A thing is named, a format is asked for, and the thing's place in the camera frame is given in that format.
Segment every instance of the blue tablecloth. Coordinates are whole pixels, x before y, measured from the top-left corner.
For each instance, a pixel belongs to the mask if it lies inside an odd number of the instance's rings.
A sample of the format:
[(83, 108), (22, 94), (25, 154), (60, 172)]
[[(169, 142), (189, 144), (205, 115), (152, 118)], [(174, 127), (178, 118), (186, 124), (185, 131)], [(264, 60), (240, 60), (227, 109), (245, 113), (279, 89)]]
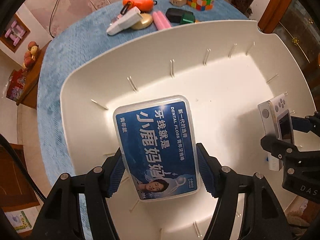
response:
[[(174, 7), (169, 0), (156, 1), (158, 4), (154, 6), (154, 10), (165, 13), (168, 8)], [(63, 134), (60, 112), (60, 90), (65, 79), (73, 70), (99, 54), (157, 30), (152, 24), (143, 30), (128, 29), (115, 36), (108, 36), (106, 29), (121, 9), (122, 2), (119, 1), (93, 12), (56, 37), (45, 53), (38, 85), (37, 115), (41, 154), (51, 185), (61, 173), (68, 172), (72, 176), (75, 175)], [(182, 9), (192, 11), (199, 21), (247, 19), (223, 0), (215, 0), (214, 8), (208, 11), (200, 12), (188, 5), (184, 5)], [(81, 207), (83, 214), (85, 210), (83, 199)], [(89, 236), (87, 218), (83, 219), (83, 223), (86, 236)]]

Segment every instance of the transparent plastic lid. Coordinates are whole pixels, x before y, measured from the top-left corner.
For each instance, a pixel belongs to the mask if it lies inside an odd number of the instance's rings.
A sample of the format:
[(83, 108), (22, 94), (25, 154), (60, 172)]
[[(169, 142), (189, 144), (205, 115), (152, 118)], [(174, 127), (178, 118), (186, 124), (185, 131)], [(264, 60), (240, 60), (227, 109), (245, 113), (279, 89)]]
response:
[(185, 97), (121, 106), (113, 120), (124, 165), (141, 201), (176, 198), (199, 189), (194, 129)]

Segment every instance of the man's black hair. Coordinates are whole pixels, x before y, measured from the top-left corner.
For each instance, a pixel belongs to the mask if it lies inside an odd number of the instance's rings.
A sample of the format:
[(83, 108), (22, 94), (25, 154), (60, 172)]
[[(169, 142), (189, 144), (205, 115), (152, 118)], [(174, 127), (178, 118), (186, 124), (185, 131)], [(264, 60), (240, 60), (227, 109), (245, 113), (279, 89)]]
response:
[(166, 182), (166, 181), (163, 180), (163, 179), (156, 179), (156, 180), (154, 180), (153, 182), (158, 182), (158, 183), (160, 183), (160, 184), (163, 185), (163, 189), (160, 190), (160, 191), (158, 191), (158, 192), (163, 192), (163, 191), (165, 191), (165, 190), (169, 187), (169, 183)]

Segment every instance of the device button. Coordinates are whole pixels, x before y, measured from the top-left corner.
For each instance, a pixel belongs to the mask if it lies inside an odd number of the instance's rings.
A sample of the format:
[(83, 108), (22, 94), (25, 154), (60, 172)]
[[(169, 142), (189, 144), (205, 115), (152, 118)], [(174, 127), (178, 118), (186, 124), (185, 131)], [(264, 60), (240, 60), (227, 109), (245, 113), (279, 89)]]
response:
[(264, 118), (268, 118), (268, 117), (269, 117), (269, 111), (268, 111), (267, 109), (263, 109), (263, 110), (262, 110), (262, 116), (263, 116)]

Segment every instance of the black case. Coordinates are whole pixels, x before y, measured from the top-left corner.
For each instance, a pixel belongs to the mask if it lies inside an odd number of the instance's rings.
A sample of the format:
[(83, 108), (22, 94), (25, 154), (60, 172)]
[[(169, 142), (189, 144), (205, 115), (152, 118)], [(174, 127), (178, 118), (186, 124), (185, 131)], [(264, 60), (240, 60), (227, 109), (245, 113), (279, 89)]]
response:
[(193, 12), (190, 12), (190, 11), (185, 11), (178, 8), (169, 8), (166, 11), (165, 16), (168, 18), (169, 22), (171, 23), (180, 23), (182, 15), (184, 13), (189, 13), (193, 15)]

